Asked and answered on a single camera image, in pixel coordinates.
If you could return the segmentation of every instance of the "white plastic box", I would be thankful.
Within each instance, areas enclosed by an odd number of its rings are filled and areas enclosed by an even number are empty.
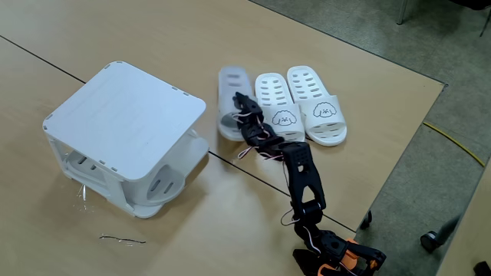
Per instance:
[[[43,122],[64,174],[131,215],[178,196],[208,153],[193,130],[206,104],[142,70],[108,64]]]

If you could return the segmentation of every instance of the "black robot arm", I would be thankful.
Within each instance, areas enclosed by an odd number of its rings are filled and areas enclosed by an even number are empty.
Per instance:
[[[293,208],[295,233],[304,241],[308,250],[295,249],[293,256],[305,275],[357,275],[371,276],[385,261],[385,254],[377,249],[345,241],[334,232],[320,230],[326,208],[321,178],[315,167],[308,143],[285,142],[274,130],[263,123],[264,116],[259,105],[240,93],[234,97],[235,105],[241,110],[237,123],[248,145],[259,154],[280,156],[288,169],[288,190]],[[314,193],[314,199],[303,202],[305,187]],[[363,258],[365,268],[351,268],[344,264],[345,257],[355,260]]]

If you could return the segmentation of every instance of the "white slipper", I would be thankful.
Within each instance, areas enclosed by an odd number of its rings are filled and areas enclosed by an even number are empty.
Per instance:
[[[300,105],[305,132],[322,146],[336,146],[346,139],[348,128],[338,97],[331,96],[321,79],[309,66],[288,70],[288,85],[293,101]]]
[[[287,141],[304,142],[305,131],[298,104],[293,102],[285,78],[267,73],[255,79],[255,96],[264,122]]]
[[[216,119],[218,130],[222,136],[232,141],[243,141],[244,138],[237,127],[237,121],[232,118],[233,114],[240,112],[236,108],[233,98],[236,92],[249,96],[252,95],[251,83],[246,70],[242,67],[227,66],[222,68],[219,73],[218,84],[218,117]]]

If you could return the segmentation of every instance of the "cartoon dog print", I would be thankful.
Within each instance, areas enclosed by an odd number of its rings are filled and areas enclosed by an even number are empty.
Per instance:
[[[272,120],[273,124],[280,126],[289,126],[293,123],[297,123],[297,117],[288,110],[278,111]]]
[[[336,113],[337,113],[336,109],[332,106],[332,104],[328,102],[322,102],[318,104],[314,109],[314,116],[316,117],[327,118],[327,117],[331,117]]]

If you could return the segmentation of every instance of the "gray carpet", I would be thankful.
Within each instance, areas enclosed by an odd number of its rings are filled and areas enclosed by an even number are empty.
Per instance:
[[[491,155],[491,25],[487,13],[447,0],[253,0],[271,10],[449,84],[425,119],[484,162]],[[443,246],[426,253],[419,237],[466,208],[483,168],[455,144],[421,126],[359,230],[360,243],[387,261],[379,275],[435,275]]]

